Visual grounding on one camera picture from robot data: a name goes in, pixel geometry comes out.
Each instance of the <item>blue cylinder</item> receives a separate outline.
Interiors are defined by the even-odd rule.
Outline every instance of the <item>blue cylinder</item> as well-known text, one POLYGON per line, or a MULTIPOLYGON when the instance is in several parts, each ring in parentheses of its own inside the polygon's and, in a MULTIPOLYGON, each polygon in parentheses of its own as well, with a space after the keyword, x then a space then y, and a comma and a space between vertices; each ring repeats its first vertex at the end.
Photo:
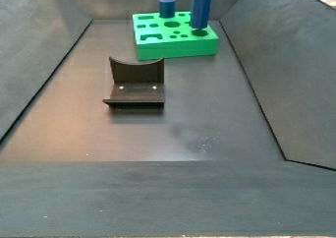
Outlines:
POLYGON ((210 0, 193 0, 192 21, 190 26, 196 30, 201 30, 208 26, 210 13, 210 0))
POLYGON ((176 0, 160 0, 160 18, 174 17, 176 0))

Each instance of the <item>black bracket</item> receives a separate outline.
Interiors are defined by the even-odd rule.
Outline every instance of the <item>black bracket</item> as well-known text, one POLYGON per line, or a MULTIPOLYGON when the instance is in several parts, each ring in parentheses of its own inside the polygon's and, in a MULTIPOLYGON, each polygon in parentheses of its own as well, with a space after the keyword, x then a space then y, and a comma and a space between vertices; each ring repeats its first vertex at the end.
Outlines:
POLYGON ((164 58, 148 64, 129 64, 112 57, 113 88, 110 105, 164 105, 164 58))

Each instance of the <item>dark blue cylinder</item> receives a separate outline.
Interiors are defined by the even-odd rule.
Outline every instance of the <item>dark blue cylinder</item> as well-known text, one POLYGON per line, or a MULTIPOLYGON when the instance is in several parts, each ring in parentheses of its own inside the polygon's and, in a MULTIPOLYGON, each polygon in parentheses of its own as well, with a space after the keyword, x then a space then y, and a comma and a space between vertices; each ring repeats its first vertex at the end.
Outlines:
POLYGON ((210 13, 210 0, 193 0, 192 21, 190 26, 196 30, 201 30, 208 26, 210 13))
POLYGON ((160 18, 174 17, 176 0, 160 0, 160 18))

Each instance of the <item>hole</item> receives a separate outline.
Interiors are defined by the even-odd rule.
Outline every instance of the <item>hole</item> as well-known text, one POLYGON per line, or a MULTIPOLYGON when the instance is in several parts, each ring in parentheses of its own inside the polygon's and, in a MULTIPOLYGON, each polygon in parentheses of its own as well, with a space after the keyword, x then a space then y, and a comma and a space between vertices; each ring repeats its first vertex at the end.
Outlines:
POLYGON ((206 36, 209 33, 205 30, 193 30, 192 34, 197 37, 204 37, 206 36))
POLYGON ((178 22, 166 22, 164 26, 166 28, 177 28, 181 24, 178 22))
POLYGON ((144 34, 140 36, 140 40, 146 40, 148 38, 162 39, 162 34, 144 34))
POLYGON ((144 20, 152 20, 153 16, 152 15, 138 16, 137 19, 141 20, 141 21, 144 21, 144 20))

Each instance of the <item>green block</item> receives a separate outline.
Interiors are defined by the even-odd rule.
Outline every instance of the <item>green block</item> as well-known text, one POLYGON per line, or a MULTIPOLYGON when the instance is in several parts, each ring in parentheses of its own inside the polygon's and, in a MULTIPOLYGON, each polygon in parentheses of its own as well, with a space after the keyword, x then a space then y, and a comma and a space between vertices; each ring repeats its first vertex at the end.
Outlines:
POLYGON ((138 60, 216 54, 218 37, 210 27, 192 29, 190 12, 176 12, 170 19, 134 14, 132 21, 138 60))

